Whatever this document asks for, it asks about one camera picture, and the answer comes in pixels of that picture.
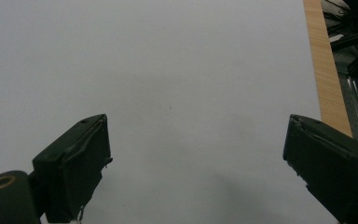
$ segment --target wooden edge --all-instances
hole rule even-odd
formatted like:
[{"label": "wooden edge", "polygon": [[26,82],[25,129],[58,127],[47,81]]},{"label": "wooden edge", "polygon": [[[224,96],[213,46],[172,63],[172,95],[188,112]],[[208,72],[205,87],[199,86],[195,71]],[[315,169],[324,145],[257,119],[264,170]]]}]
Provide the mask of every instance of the wooden edge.
[{"label": "wooden edge", "polygon": [[303,0],[322,121],[351,135],[336,65],[327,35],[320,0]]}]

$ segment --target white surface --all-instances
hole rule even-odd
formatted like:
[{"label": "white surface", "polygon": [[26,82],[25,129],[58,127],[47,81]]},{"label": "white surface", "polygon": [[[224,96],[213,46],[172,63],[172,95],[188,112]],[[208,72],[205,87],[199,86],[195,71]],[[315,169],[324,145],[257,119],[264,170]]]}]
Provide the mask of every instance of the white surface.
[{"label": "white surface", "polygon": [[344,37],[344,35],[335,35],[335,36],[332,36],[330,37],[330,43],[333,42],[333,41],[336,41],[336,40],[339,40],[341,37]]},{"label": "white surface", "polygon": [[333,223],[282,160],[319,119],[302,1],[0,1],[0,173],[106,113],[84,223]]}]

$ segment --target screw hole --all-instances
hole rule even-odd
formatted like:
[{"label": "screw hole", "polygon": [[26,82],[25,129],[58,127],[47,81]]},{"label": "screw hole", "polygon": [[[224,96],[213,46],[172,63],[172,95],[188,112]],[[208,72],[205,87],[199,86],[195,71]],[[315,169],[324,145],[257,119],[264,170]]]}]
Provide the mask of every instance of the screw hole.
[{"label": "screw hole", "polygon": [[5,187],[11,185],[15,180],[16,176],[14,175],[0,176],[0,189],[4,189]]}]

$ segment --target wooden board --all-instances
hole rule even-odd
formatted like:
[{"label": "wooden board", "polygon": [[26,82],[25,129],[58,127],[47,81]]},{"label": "wooden board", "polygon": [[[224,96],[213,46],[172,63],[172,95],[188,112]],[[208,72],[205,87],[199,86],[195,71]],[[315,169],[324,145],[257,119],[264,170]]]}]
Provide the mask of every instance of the wooden board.
[{"label": "wooden board", "polygon": [[351,136],[336,65],[324,23],[321,2],[304,0],[322,121]]}]

